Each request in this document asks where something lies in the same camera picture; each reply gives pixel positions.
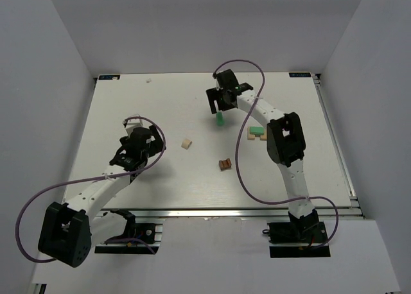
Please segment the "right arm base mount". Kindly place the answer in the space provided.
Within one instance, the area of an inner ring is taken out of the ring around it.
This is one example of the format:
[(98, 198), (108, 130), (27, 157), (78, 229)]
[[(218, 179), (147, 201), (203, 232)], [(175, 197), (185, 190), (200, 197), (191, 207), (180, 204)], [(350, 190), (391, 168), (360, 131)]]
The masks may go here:
[(268, 238), (272, 259), (331, 257), (323, 222), (301, 237), (292, 229), (290, 222), (272, 222), (267, 225), (262, 235)]

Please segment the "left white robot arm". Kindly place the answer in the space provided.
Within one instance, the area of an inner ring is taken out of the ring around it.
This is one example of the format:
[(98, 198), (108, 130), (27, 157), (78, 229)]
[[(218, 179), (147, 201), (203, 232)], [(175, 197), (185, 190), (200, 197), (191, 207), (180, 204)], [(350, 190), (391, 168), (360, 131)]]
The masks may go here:
[(156, 125), (135, 127), (121, 138), (121, 146), (100, 177), (64, 203), (53, 202), (46, 209), (38, 250), (73, 268), (80, 266), (96, 245), (102, 243), (141, 243), (136, 217), (125, 209), (103, 207), (126, 189), (142, 172), (148, 161), (160, 159), (166, 149), (163, 131)]

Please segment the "tan rectangular wood block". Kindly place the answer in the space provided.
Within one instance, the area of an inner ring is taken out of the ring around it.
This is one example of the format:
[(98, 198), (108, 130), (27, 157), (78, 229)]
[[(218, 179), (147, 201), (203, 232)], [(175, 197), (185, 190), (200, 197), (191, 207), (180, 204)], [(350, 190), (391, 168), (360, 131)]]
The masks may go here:
[(251, 127), (247, 128), (247, 139), (248, 140), (254, 140), (256, 138), (256, 135), (252, 133)]

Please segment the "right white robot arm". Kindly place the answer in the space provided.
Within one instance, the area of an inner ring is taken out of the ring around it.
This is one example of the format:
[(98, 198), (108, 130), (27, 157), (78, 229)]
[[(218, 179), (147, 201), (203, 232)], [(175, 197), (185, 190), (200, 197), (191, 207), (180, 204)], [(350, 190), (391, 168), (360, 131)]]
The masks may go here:
[(295, 112), (285, 113), (260, 98), (247, 83), (239, 83), (230, 69), (214, 73), (216, 87), (206, 90), (213, 114), (238, 108), (247, 113), (267, 135), (267, 153), (277, 164), (286, 189), (290, 221), (301, 227), (312, 227), (319, 222), (312, 204), (303, 170), (306, 142), (301, 120)]

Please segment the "green cylinder block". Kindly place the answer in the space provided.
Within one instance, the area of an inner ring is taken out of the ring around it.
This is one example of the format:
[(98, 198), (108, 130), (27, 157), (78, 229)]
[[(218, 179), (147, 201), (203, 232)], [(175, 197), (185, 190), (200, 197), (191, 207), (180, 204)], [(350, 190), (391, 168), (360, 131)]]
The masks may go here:
[(216, 113), (216, 124), (218, 126), (223, 126), (225, 124), (224, 118), (223, 118), (223, 113), (222, 112), (217, 112)]

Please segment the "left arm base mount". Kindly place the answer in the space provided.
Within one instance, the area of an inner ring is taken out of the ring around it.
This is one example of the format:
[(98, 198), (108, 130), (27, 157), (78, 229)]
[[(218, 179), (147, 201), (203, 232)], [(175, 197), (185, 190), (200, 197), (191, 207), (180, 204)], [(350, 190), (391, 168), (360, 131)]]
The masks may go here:
[(162, 225), (140, 220), (130, 211), (113, 209), (93, 220), (96, 254), (155, 255), (159, 251)]

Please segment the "green rectangular block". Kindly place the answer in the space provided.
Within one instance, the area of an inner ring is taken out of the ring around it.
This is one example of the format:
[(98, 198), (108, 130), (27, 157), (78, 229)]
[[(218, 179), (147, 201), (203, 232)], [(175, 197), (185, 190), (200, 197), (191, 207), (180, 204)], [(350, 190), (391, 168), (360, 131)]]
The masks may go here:
[(265, 129), (261, 126), (250, 126), (249, 127), (249, 134), (254, 135), (256, 137), (259, 137), (261, 135), (264, 135)]

